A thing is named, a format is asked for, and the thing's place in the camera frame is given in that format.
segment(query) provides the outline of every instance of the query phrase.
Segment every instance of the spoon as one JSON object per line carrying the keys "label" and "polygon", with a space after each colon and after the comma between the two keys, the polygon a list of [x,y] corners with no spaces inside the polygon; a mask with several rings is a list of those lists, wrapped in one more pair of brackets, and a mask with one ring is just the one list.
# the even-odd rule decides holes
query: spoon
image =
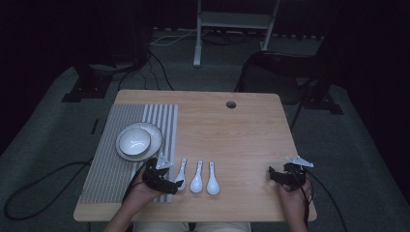
{"label": "spoon", "polygon": [[184,187],[187,185],[185,181],[185,164],[187,163],[187,159],[183,158],[181,161],[181,169],[180,172],[178,173],[177,178],[175,179],[175,183],[179,181],[184,181],[182,185],[178,188],[178,190],[184,189]]}
{"label": "spoon", "polygon": [[208,186],[206,187],[206,190],[208,190],[208,192],[211,195],[216,195],[220,192],[220,185],[218,185],[217,182],[217,178],[215,178],[215,170],[214,170],[214,162],[210,161],[209,162],[209,168],[211,169],[209,175],[209,182],[208,182]]}
{"label": "spoon", "polygon": [[202,160],[198,162],[198,168],[196,169],[196,175],[190,183],[190,190],[192,192],[198,193],[202,191],[202,180],[201,180],[201,170],[202,170]]}

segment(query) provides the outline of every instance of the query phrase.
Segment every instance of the person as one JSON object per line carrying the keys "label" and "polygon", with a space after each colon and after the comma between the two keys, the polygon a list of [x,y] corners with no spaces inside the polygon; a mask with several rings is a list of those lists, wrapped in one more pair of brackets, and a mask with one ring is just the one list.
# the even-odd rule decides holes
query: person
{"label": "person", "polygon": [[[142,182],[142,174],[136,178],[135,183]],[[310,182],[306,181],[303,185],[304,191],[309,195]],[[281,185],[278,185],[278,194],[280,203],[285,215],[286,221],[291,232],[308,231],[305,216],[305,197],[301,190],[286,191]],[[144,209],[155,198],[162,195],[162,192],[153,190],[144,183],[138,184],[132,189],[125,199],[124,203],[107,224],[104,232],[125,232],[127,231],[132,217]],[[141,222],[137,224],[138,228],[134,231],[189,231],[186,222]],[[249,222],[206,222],[197,223],[195,231],[223,231],[223,232],[250,232]]]}

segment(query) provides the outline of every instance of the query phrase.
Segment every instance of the black chair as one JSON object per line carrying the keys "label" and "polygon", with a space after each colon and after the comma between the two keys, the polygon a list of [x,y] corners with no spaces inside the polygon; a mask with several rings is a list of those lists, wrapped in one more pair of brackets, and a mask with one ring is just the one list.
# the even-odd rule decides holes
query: black chair
{"label": "black chair", "polygon": [[[282,104],[299,104],[290,129],[293,130],[303,102],[308,95],[308,86],[324,71],[322,63],[315,56],[280,54],[273,51],[253,53],[242,66],[241,77],[235,92],[273,93]],[[298,77],[306,81],[299,85]]]}

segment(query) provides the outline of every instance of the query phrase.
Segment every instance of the wooden tabletop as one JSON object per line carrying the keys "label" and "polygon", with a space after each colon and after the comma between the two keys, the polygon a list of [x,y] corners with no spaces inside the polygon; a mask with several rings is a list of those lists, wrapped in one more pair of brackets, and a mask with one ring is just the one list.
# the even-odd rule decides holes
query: wooden tabletop
{"label": "wooden tabletop", "polygon": [[[227,102],[235,102],[228,108]],[[170,203],[152,203],[134,220],[283,221],[268,167],[283,170],[297,151],[279,97],[274,94],[122,90],[115,104],[178,104],[175,176],[187,158],[184,190]],[[199,193],[190,191],[197,162],[203,160]],[[215,163],[220,193],[206,190],[209,162]],[[77,204],[80,221],[110,220],[120,204]],[[309,220],[316,219],[310,204]]]}

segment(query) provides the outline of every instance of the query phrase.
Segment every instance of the striped placemat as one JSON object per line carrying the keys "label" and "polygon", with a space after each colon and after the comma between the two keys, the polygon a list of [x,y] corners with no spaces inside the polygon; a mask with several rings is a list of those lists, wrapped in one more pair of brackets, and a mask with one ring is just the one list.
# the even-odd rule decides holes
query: striped placemat
{"label": "striped placemat", "polygon": [[[115,150],[118,134],[131,124],[156,125],[163,139],[160,150],[174,163],[177,118],[177,104],[113,104],[79,203],[121,203],[133,174],[143,163],[122,159]],[[165,176],[170,181],[173,178],[174,166]],[[171,200],[172,194],[163,194],[155,202]]]}

